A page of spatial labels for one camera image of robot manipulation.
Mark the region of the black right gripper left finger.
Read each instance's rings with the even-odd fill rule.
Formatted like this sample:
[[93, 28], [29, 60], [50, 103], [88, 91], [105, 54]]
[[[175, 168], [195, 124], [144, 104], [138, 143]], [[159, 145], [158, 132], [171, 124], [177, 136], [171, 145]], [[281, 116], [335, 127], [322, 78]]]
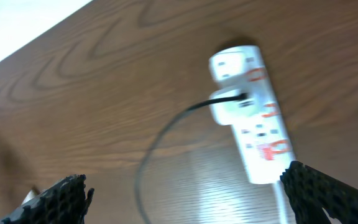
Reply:
[[86, 176], [70, 175], [0, 218], [0, 224], [84, 224], [94, 188]]

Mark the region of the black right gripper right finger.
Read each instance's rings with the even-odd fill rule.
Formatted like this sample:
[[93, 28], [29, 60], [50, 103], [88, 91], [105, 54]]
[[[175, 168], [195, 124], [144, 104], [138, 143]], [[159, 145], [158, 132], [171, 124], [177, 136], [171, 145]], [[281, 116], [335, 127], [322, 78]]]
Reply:
[[358, 189], [299, 161], [280, 176], [297, 224], [358, 224]]

